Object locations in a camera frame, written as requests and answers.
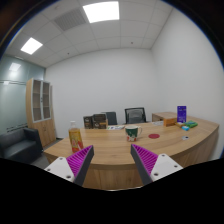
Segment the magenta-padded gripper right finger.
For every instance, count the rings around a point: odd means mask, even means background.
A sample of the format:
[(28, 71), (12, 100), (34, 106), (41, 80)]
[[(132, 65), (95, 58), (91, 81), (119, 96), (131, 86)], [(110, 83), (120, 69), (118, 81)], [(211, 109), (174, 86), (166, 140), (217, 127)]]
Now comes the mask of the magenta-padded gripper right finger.
[(182, 166), (167, 154), (157, 155), (135, 144), (131, 145), (131, 155), (143, 185), (148, 185), (182, 169)]

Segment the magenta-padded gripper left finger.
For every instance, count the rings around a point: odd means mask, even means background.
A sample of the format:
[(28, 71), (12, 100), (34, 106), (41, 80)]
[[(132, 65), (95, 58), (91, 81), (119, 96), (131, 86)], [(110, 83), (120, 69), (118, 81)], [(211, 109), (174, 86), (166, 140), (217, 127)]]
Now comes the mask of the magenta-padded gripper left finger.
[(93, 156), (94, 147), (90, 145), (67, 158), (57, 158), (45, 171), (82, 186)]

